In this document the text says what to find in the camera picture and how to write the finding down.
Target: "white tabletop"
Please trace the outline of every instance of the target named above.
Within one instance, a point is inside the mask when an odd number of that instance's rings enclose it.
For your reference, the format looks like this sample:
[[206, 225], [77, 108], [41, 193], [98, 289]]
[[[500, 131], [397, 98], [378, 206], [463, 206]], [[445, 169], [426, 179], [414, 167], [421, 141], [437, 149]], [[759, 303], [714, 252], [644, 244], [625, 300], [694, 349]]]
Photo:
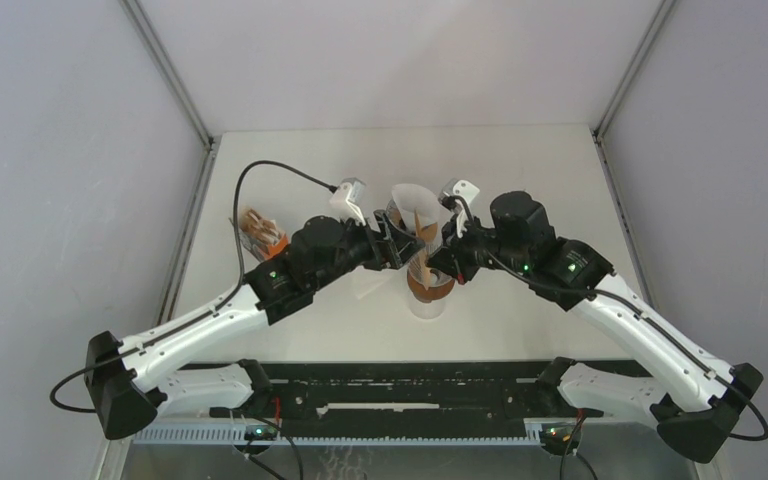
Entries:
[[[345, 177], [360, 178], [367, 184], [361, 206], [368, 217], [384, 208], [390, 187], [398, 183], [416, 183], [436, 192], [450, 178], [470, 180], [481, 189], [473, 211], [487, 224], [493, 198], [526, 190], [545, 205], [558, 235], [589, 243], [637, 288], [585, 125], [234, 132], [222, 137], [177, 314], [215, 298], [236, 281], [228, 221], [234, 185], [245, 165], [259, 159], [282, 161], [334, 184]], [[241, 204], [293, 232], [313, 215], [330, 215], [329, 197], [326, 190], [289, 172], [263, 166], [246, 178]], [[247, 256], [247, 268], [254, 265]], [[198, 360], [629, 357], [594, 327], [538, 298], [504, 272], [480, 271], [471, 283], [455, 287], [442, 316], [421, 321], [408, 310], [404, 274], [356, 270], [317, 293], [306, 309], [270, 328], [228, 338]]]

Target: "black cable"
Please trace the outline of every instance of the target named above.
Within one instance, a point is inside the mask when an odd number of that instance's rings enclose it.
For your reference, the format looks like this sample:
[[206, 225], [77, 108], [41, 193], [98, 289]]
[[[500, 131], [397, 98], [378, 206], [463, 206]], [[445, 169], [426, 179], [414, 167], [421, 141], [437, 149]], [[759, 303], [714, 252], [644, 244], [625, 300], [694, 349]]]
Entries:
[[275, 470], [272, 470], [272, 469], [269, 467], [269, 465], [267, 465], [267, 464], [265, 464], [265, 463], [261, 462], [260, 460], [258, 460], [258, 459], [257, 459], [257, 457], [255, 457], [255, 456], [253, 456], [253, 455], [249, 454], [249, 456], [248, 456], [248, 460], [249, 460], [250, 462], [252, 462], [253, 464], [257, 465], [258, 467], [262, 468], [262, 469], [263, 469], [263, 470], [265, 470], [265, 471], [266, 471], [268, 474], [272, 475], [273, 477], [277, 478], [278, 480], [287, 480], [286, 478], [282, 477], [282, 476], [281, 476], [281, 475], [280, 475], [278, 472], [276, 472]]
[[[461, 206], [463, 207], [464, 211], [466, 212], [466, 216], [469, 219], [470, 223], [473, 225], [476, 225], [475, 218], [472, 216], [472, 212], [469, 210], [469, 205], [467, 204], [466, 200], [464, 200], [463, 197], [459, 195], [452, 195], [452, 198], [458, 200], [461, 203]], [[760, 435], [755, 436], [749, 436], [749, 435], [741, 435], [738, 433], [730, 433], [729, 438], [733, 438], [735, 440], [742, 440], [747, 442], [761, 442], [766, 439], [768, 439], [768, 423], [767, 420], [764, 418], [764, 415], [761, 414], [761, 411], [758, 409], [758, 407], [755, 406], [754, 403], [747, 397], [743, 392], [738, 390], [734, 385], [726, 381], [724, 378], [722, 378], [719, 374], [716, 373], [716, 370], [706, 365], [703, 361], [699, 360], [699, 358], [696, 357], [696, 355], [693, 354], [690, 350], [687, 349], [681, 342], [679, 342], [675, 337], [673, 337], [670, 332], [668, 332], [664, 327], [662, 327], [659, 323], [657, 323], [655, 320], [651, 319], [650, 317], [643, 314], [643, 310], [638, 308], [634, 303], [629, 301], [626, 298], [623, 298], [620, 295], [617, 295], [613, 292], [608, 292], [605, 290], [599, 290], [599, 289], [574, 289], [574, 288], [561, 288], [561, 287], [555, 287], [553, 285], [544, 284], [541, 282], [537, 282], [534, 280], [531, 280], [530, 278], [523, 277], [519, 273], [515, 272], [512, 268], [508, 267], [504, 262], [499, 260], [495, 255], [493, 255], [492, 252], [489, 250], [486, 251], [487, 255], [490, 257], [491, 260], [496, 262], [500, 267], [502, 267], [502, 270], [507, 272], [512, 277], [516, 278], [517, 280], [538, 289], [544, 289], [553, 291], [556, 293], [561, 294], [569, 294], [569, 295], [581, 295], [582, 298], [585, 299], [592, 299], [595, 295], [602, 295], [604, 297], [608, 297], [612, 300], [615, 300], [625, 307], [627, 307], [629, 310], [631, 310], [638, 318], [646, 322], [649, 326], [651, 326], [655, 331], [657, 331], [662, 337], [664, 337], [668, 342], [670, 342], [676, 349], [678, 349], [685, 357], [687, 357], [688, 360], [690, 360], [694, 365], [699, 367], [703, 372], [705, 372], [705, 375], [710, 377], [713, 374], [714, 380], [719, 382], [721, 385], [726, 387], [734, 396], [738, 398], [743, 404], [749, 408], [749, 410], [752, 411], [752, 413], [755, 415], [755, 417], [758, 419], [758, 423], [761, 424], [761, 429], [763, 432]]]
[[[301, 170], [299, 170], [297, 168], [291, 167], [291, 166], [283, 164], [281, 162], [275, 162], [275, 161], [272, 161], [272, 160], [257, 160], [255, 162], [252, 162], [252, 163], [248, 164], [246, 166], [246, 168], [243, 169], [242, 173], [240, 173], [239, 178], [237, 178], [237, 185], [234, 187], [234, 204], [233, 204], [234, 210], [233, 210], [232, 215], [231, 215], [231, 224], [234, 226], [234, 243], [236, 244], [236, 247], [237, 247], [237, 261], [238, 261], [239, 266], [240, 266], [240, 276], [237, 279], [237, 284], [234, 286], [234, 289], [231, 290], [231, 293], [229, 293], [224, 299], [222, 299], [214, 307], [215, 310], [219, 310], [222, 307], [224, 307], [232, 298], [234, 298], [234, 296], [240, 291], [240, 289], [243, 287], [243, 285], [245, 285], [246, 266], [245, 266], [245, 260], [243, 258], [242, 246], [240, 244], [240, 228], [239, 228], [239, 219], [237, 218], [237, 209], [238, 209], [239, 203], [240, 203], [240, 187], [243, 185], [243, 179], [245, 179], [246, 174], [249, 173], [249, 170], [251, 170], [254, 167], [257, 167], [258, 165], [272, 165], [274, 167], [280, 167], [280, 168], [283, 168], [283, 169], [288, 170], [290, 172], [293, 172], [296, 175], [298, 175], [298, 176], [300, 176], [300, 177], [302, 177], [302, 178], [304, 178], [306, 180], [310, 180], [311, 182], [313, 182], [313, 183], [315, 183], [317, 185], [325, 187], [331, 193], [334, 193], [334, 192], [337, 191], [337, 187], [335, 185], [330, 185], [328, 183], [325, 183], [322, 180], [319, 180], [318, 178], [312, 177], [312, 176], [302, 172]], [[205, 318], [209, 317], [212, 314], [213, 314], [213, 311], [208, 310], [208, 311], [202, 313], [201, 315], [193, 318], [192, 320], [190, 320], [188, 322], [184, 322], [181, 325], [178, 325], [177, 327], [175, 327], [175, 328], [173, 328], [173, 329], [171, 329], [171, 330], [169, 330], [167, 332], [164, 332], [164, 333], [158, 335], [157, 337], [152, 338], [151, 340], [146, 341], [145, 343], [143, 343], [142, 348], [145, 349], [145, 348], [151, 347], [152, 345], [156, 344], [157, 342], [160, 342], [160, 341], [162, 341], [162, 340], [164, 340], [164, 339], [166, 339], [166, 338], [168, 338], [168, 337], [170, 337], [172, 335], [175, 335], [176, 333], [178, 333], [178, 332], [180, 332], [180, 331], [182, 331], [182, 330], [184, 330], [186, 328], [189, 328], [190, 326], [192, 326], [192, 325], [194, 325], [194, 324], [204, 320]], [[100, 368], [100, 367], [102, 367], [104, 365], [107, 365], [109, 363], [115, 362], [117, 360], [121, 360], [121, 359], [127, 357], [128, 355], [132, 355], [132, 354], [134, 354], [134, 353], [136, 353], [138, 351], [140, 351], [139, 348], [133, 348], [131, 350], [128, 350], [125, 353], [116, 355], [115, 357], [109, 358], [109, 359], [104, 360], [102, 362], [94, 363], [92, 365], [89, 365], [87, 367], [84, 367], [84, 368], [76, 371], [76, 372], [73, 372], [73, 373], [69, 374], [63, 380], [59, 381], [57, 383], [57, 385], [54, 386], [54, 388], [51, 389], [51, 392], [48, 395], [49, 401], [55, 407], [57, 407], [57, 408], [59, 408], [61, 410], [65, 410], [67, 412], [95, 413], [95, 409], [92, 409], [92, 408], [73, 407], [71, 405], [66, 405], [66, 404], [60, 402], [59, 400], [57, 400], [57, 392], [61, 388], [63, 388], [64, 385], [69, 383], [71, 380], [73, 380], [73, 379], [75, 379], [75, 378], [77, 378], [77, 377], [79, 377], [79, 376], [81, 376], [81, 375], [83, 375], [83, 374], [85, 374], [87, 372], [90, 372], [92, 370]]]
[[564, 455], [561, 457], [561, 468], [558, 471], [558, 478], [560, 480], [564, 480], [564, 465], [567, 461], [567, 455], [569, 455], [569, 449], [570, 446], [572, 446], [572, 441], [575, 439], [575, 435], [581, 430], [581, 426], [584, 425], [584, 419], [587, 418], [587, 414], [584, 413], [583, 410], [580, 411], [578, 421], [575, 422], [575, 427], [572, 428], [572, 433], [570, 433], [570, 438], [567, 441], [567, 447], [564, 448]]
[[298, 463], [299, 465], [299, 480], [304, 480], [304, 465], [302, 464], [302, 453], [299, 451], [299, 447], [296, 445], [296, 442], [293, 441], [293, 437], [285, 434], [284, 431], [281, 430], [281, 427], [275, 424], [275, 422], [271, 422], [265, 418], [255, 417], [255, 416], [249, 416], [249, 418], [257, 420], [258, 422], [262, 422], [266, 425], [269, 425], [270, 427], [277, 430], [282, 437], [287, 439], [287, 441], [290, 443], [290, 447], [293, 449], [293, 454], [295, 454], [296, 456], [296, 463]]
[[93, 409], [93, 408], [73, 407], [71, 405], [66, 405], [65, 403], [62, 403], [60, 400], [57, 399], [57, 392], [61, 388], [63, 388], [63, 385], [66, 385], [67, 383], [72, 381], [72, 379], [74, 379], [76, 377], [79, 377], [79, 376], [81, 376], [81, 375], [83, 375], [83, 374], [85, 374], [85, 373], [87, 373], [87, 372], [89, 372], [91, 370], [95, 370], [97, 368], [101, 368], [101, 367], [103, 367], [105, 365], [111, 364], [111, 363], [113, 363], [113, 362], [115, 362], [117, 360], [121, 360], [121, 359], [127, 357], [128, 355], [131, 355], [132, 353], [136, 353], [138, 350], [139, 350], [138, 348], [132, 348], [132, 349], [128, 350], [125, 353], [120, 353], [119, 355], [116, 355], [114, 357], [108, 358], [107, 360], [104, 360], [104, 361], [98, 362], [98, 363], [94, 363], [94, 364], [90, 365], [89, 367], [82, 368], [82, 369], [78, 370], [77, 372], [69, 374], [66, 378], [64, 378], [63, 380], [60, 380], [59, 382], [57, 382], [57, 385], [55, 385], [54, 388], [51, 389], [51, 393], [48, 394], [48, 400], [55, 407], [57, 407], [57, 408], [59, 408], [61, 410], [66, 410], [67, 412], [95, 413], [95, 409]]
[[264, 470], [266, 473], [272, 475], [274, 478], [277, 478], [278, 480], [287, 480], [286, 478], [282, 477], [281, 474], [276, 472], [275, 470], [272, 470], [272, 468], [269, 467], [269, 465], [261, 462], [260, 460], [256, 459], [254, 455], [249, 453], [249, 447], [251, 446], [252, 442], [254, 442], [254, 437], [250, 438], [248, 443], [246, 443], [246, 446], [243, 447], [243, 456], [246, 458], [246, 460], [251, 460], [252, 463], [260, 467], [261, 470]]
[[588, 470], [590, 470], [590, 476], [593, 477], [593, 480], [599, 480], [599, 477], [596, 476], [596, 470], [593, 470], [593, 465], [590, 465], [590, 462], [587, 461], [586, 458], [584, 458], [584, 455], [575, 452], [575, 456], [581, 460], [581, 463], [584, 464], [585, 467], [587, 467]]

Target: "white wall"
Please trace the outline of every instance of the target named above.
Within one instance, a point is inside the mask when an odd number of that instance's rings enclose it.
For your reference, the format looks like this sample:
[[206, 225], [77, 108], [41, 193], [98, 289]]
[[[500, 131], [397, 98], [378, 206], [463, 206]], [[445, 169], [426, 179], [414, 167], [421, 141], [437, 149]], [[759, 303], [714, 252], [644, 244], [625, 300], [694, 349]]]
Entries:
[[214, 134], [589, 123], [659, 0], [144, 0]]
[[151, 323], [200, 156], [117, 2], [0, 1], [0, 479], [89, 475], [98, 420], [48, 391]]
[[[607, 153], [664, 313], [764, 373], [768, 419], [768, 2], [680, 3]], [[768, 442], [727, 451], [735, 478], [768, 478]]]

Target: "paper coffee filter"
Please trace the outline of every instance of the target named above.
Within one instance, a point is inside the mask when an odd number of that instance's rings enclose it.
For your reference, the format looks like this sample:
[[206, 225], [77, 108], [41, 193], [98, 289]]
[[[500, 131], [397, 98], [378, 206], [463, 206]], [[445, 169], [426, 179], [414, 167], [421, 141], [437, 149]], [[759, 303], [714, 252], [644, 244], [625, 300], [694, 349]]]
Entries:
[[414, 214], [419, 217], [419, 224], [423, 227], [440, 220], [440, 204], [431, 190], [420, 185], [401, 183], [393, 186], [391, 195], [409, 232], [416, 233]]

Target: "white bracket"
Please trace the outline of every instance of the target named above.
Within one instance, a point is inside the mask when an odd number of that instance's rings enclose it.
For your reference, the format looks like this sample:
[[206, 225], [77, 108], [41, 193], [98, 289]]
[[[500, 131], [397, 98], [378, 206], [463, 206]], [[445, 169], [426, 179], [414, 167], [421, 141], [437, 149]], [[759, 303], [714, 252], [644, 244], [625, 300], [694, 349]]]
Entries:
[[583, 363], [567, 369], [558, 391], [573, 407], [601, 410], [606, 415], [650, 428], [657, 427], [658, 420], [649, 411], [649, 406], [660, 402], [667, 394], [654, 378], [616, 375]]
[[[453, 178], [449, 180], [449, 183], [447, 183], [440, 191], [440, 195], [437, 196], [437, 200], [442, 202], [447, 197], [458, 195], [466, 200], [467, 206], [471, 207], [472, 202], [478, 196], [479, 192], [481, 192], [481, 190], [479, 190], [478, 187], [472, 183], [466, 180], [458, 180], [457, 178]], [[458, 202], [454, 211], [458, 214], [458, 218], [455, 219], [455, 223], [457, 225], [458, 238], [461, 238], [466, 231], [466, 210], [463, 208], [463, 206], [461, 206], [460, 202]]]
[[366, 225], [366, 219], [363, 217], [363, 212], [358, 206], [365, 189], [366, 184], [354, 177], [346, 178], [340, 182], [337, 191], [334, 192], [331, 200], [328, 201], [331, 204], [331, 208], [340, 217], [340, 220], [352, 218], [358, 224]]
[[158, 389], [167, 397], [157, 407], [158, 417], [209, 407], [236, 408], [252, 394], [251, 379], [236, 363], [222, 368], [179, 370], [167, 376]]

